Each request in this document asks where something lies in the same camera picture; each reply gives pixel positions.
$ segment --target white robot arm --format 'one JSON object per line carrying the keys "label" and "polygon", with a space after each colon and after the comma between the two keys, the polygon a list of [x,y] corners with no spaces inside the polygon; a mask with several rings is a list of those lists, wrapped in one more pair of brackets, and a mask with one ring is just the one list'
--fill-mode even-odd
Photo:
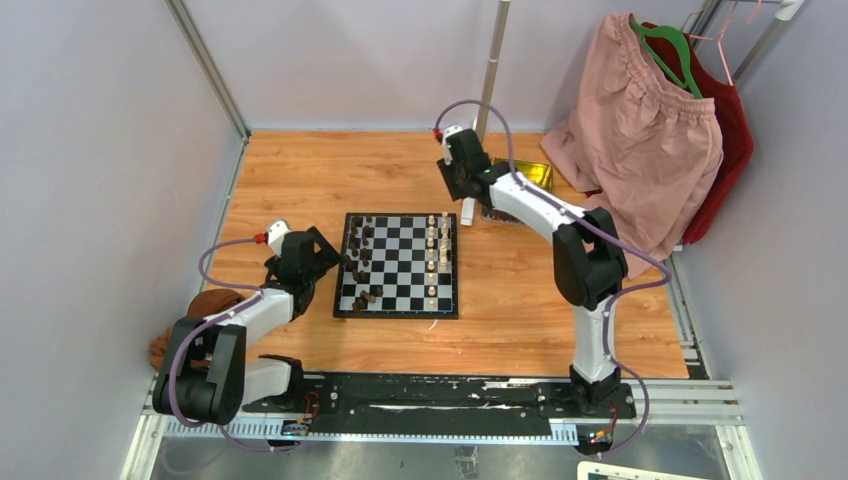
{"label": "white robot arm", "polygon": [[[226,425],[242,405],[258,399],[302,398],[299,360],[265,355],[248,365],[247,346],[305,312],[315,282],[339,263],[340,256],[315,227],[292,231],[283,220],[272,223],[257,242],[267,243],[274,254],[265,262],[268,273],[256,294],[223,313],[185,317],[174,324],[153,391],[157,412],[173,414],[175,398],[183,416]],[[186,352],[182,356],[180,349]],[[210,360],[208,369],[191,366],[192,359],[203,358]],[[171,382],[176,395],[169,392]]]}
{"label": "white robot arm", "polygon": [[[506,163],[492,164],[473,130],[452,126],[442,138],[445,157],[438,162],[445,184],[454,200],[473,197],[484,205],[506,212],[535,230],[553,246],[554,279],[560,293],[574,309],[577,349],[572,363],[572,381],[587,390],[587,401],[604,398],[620,381],[620,371],[611,361],[613,315],[604,332],[603,311],[607,300],[621,289],[627,274],[620,248],[594,237],[564,216],[569,211],[584,217],[604,232],[617,237],[609,213],[586,211],[537,189],[520,172],[513,175]],[[539,198],[547,196],[547,201]],[[587,252],[584,243],[593,244]],[[610,351],[604,351],[604,336]]]}

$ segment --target pink garment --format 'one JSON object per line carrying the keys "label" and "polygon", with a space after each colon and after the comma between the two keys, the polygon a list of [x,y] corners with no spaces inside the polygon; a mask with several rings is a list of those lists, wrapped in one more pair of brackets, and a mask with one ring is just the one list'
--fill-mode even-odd
{"label": "pink garment", "polygon": [[[619,236],[657,260],[671,254],[722,160],[711,98],[669,82],[630,29],[631,14],[601,22],[569,118],[542,149],[586,208],[610,211]],[[650,265],[626,254],[628,276]]]}

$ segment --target chess piece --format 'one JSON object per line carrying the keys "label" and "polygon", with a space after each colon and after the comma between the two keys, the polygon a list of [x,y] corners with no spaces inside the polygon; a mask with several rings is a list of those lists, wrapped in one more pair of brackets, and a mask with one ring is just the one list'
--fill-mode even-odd
{"label": "chess piece", "polygon": [[366,292],[365,290],[359,292],[359,296],[364,298],[365,300],[367,300],[368,303],[374,303],[374,302],[377,301],[377,297],[375,297],[374,295],[371,295],[370,293]]}

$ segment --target wooden table surface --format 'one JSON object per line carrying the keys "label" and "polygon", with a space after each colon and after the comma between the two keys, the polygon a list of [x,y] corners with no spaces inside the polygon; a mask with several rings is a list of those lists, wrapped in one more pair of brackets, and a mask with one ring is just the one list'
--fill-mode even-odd
{"label": "wooden table surface", "polygon": [[[518,159],[547,162],[538,134],[516,135]],[[487,137],[505,157],[503,136]],[[311,226],[341,247],[347,212],[459,213],[436,161],[440,148],[421,132],[255,133],[221,240],[252,237],[276,218]],[[555,193],[578,203],[558,174]],[[265,246],[219,250],[211,274],[260,284]],[[567,375],[574,355],[571,306],[553,280],[550,245],[526,227],[475,217],[459,232],[460,318],[440,320],[333,317],[336,270],[318,282],[305,315],[256,342],[248,356],[299,358],[309,370],[504,375]],[[658,278],[649,271],[637,282]],[[625,296],[616,316],[616,349],[648,377],[686,377],[686,365],[663,288]]]}

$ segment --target gray wall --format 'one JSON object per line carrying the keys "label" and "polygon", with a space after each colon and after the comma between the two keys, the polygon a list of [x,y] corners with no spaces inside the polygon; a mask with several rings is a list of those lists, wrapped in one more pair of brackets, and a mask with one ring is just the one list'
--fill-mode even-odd
{"label": "gray wall", "polygon": [[162,1],[0,6],[0,477],[117,478],[239,144]]}
{"label": "gray wall", "polygon": [[844,2],[808,2],[744,84],[756,154],[707,237],[683,250],[709,357],[737,389],[768,479],[848,465],[846,15]]}
{"label": "gray wall", "polygon": [[[187,3],[252,127],[393,130],[431,128],[442,107],[480,96],[498,4]],[[574,104],[589,41],[604,15],[635,10],[640,19],[680,25],[701,3],[515,1],[493,103],[517,130],[551,126]],[[458,118],[473,118],[467,112]]]}

